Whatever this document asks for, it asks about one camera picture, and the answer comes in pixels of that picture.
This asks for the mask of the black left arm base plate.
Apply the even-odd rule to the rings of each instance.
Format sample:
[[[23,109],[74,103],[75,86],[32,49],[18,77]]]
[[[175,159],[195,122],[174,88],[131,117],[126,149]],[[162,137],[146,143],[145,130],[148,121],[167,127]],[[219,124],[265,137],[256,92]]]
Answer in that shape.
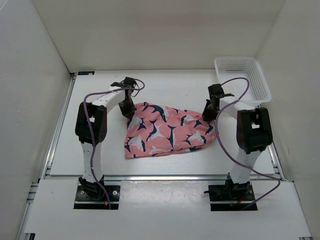
[[[104,188],[108,193],[109,202],[105,192],[99,186],[97,192],[92,192],[78,183],[73,208],[77,210],[118,210],[121,186],[105,183]]]

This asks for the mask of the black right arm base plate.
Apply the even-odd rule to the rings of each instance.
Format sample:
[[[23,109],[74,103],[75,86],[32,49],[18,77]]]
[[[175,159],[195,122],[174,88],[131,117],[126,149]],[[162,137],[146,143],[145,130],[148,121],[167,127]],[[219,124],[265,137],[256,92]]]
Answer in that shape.
[[[208,190],[203,192],[209,196],[211,212],[237,212],[257,211],[257,204],[254,203],[255,194],[253,187],[240,192],[229,193],[225,185],[209,185]]]

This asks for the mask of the pink shark print shorts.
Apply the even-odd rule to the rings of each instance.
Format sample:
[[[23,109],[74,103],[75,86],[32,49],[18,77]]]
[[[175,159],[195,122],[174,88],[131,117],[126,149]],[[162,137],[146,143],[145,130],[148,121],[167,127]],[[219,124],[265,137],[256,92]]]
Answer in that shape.
[[[141,102],[126,124],[126,159],[183,154],[201,150],[216,138],[215,122],[199,112]]]

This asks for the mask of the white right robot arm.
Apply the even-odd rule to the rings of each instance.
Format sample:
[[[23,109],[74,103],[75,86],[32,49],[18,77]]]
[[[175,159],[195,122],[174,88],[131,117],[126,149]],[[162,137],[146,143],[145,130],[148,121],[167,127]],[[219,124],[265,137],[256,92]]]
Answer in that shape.
[[[223,193],[228,200],[236,200],[250,191],[250,175],[258,157],[273,142],[269,112],[265,107],[252,107],[225,93],[221,84],[208,87],[202,118],[214,122],[216,138],[224,153],[234,163],[228,173]],[[236,120],[236,142],[239,147],[236,158],[232,157],[223,145],[218,130],[219,118],[227,111]]]

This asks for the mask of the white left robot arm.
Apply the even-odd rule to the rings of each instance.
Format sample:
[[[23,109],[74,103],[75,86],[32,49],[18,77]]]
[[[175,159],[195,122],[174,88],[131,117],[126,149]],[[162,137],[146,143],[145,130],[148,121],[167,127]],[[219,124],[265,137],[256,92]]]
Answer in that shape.
[[[102,200],[107,206],[111,204],[104,184],[101,146],[107,136],[108,113],[119,106],[122,116],[131,120],[136,111],[132,93],[139,93],[144,87],[143,81],[126,77],[120,82],[113,82],[107,91],[87,94],[78,108],[75,134],[81,143],[84,160],[84,173],[79,183],[93,200]]]

